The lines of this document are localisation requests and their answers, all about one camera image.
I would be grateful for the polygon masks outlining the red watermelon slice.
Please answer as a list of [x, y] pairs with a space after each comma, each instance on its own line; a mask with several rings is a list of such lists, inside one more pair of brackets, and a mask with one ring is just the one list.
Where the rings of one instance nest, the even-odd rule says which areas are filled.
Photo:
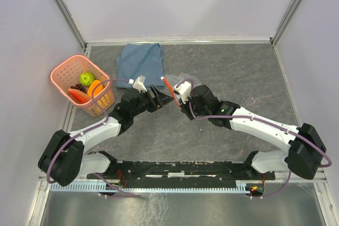
[[69, 88], [68, 94], [70, 98], [77, 104], [85, 104], [91, 100], [91, 98], [86, 93], [75, 88]]

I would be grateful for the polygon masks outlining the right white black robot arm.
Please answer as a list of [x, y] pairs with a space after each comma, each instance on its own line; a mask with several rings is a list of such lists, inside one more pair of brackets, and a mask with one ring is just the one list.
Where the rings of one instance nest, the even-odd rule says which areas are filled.
[[190, 120], [207, 119], [215, 126], [250, 134], [277, 147], [276, 151], [249, 154], [243, 165], [247, 178], [289, 170], [312, 180], [321, 167], [326, 148], [312, 125], [288, 125], [261, 117], [236, 103], [218, 100], [206, 85], [193, 87], [185, 81], [174, 90], [181, 111]]

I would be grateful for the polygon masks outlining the clear zip bag red zipper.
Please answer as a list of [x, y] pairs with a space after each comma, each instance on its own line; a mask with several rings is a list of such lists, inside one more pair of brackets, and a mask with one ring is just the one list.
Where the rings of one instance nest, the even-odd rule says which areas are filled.
[[174, 85], [176, 85], [176, 84], [180, 85], [183, 81], [190, 81], [191, 84], [192, 84], [192, 89], [195, 88], [196, 86], [201, 85], [201, 82], [200, 82], [200, 80], [198, 78], [196, 78], [196, 77], [194, 77], [192, 75], [186, 74], [186, 73], [181, 73], [178, 76], [164, 75], [160, 79], [165, 83], [165, 85], [167, 86], [167, 88], [171, 92], [171, 95], [174, 98], [174, 101], [176, 102], [176, 104], [178, 106], [182, 106], [182, 105], [186, 106], [186, 104], [188, 102], [186, 102], [185, 104], [180, 104], [176, 100], [175, 95], [174, 95], [174, 91], [173, 91], [173, 86]]

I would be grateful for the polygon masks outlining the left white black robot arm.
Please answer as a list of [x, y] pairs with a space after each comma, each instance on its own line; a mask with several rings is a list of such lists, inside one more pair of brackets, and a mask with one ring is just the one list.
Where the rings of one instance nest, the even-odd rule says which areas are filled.
[[67, 186], [77, 177], [93, 173], [112, 178], [117, 173], [117, 160], [105, 151], [90, 155], [87, 152], [99, 143], [126, 132], [139, 114], [155, 112], [172, 101], [172, 97], [154, 86], [146, 92], [130, 88], [101, 121], [70, 133], [56, 131], [40, 157], [38, 167], [47, 174], [48, 183], [60, 186]]

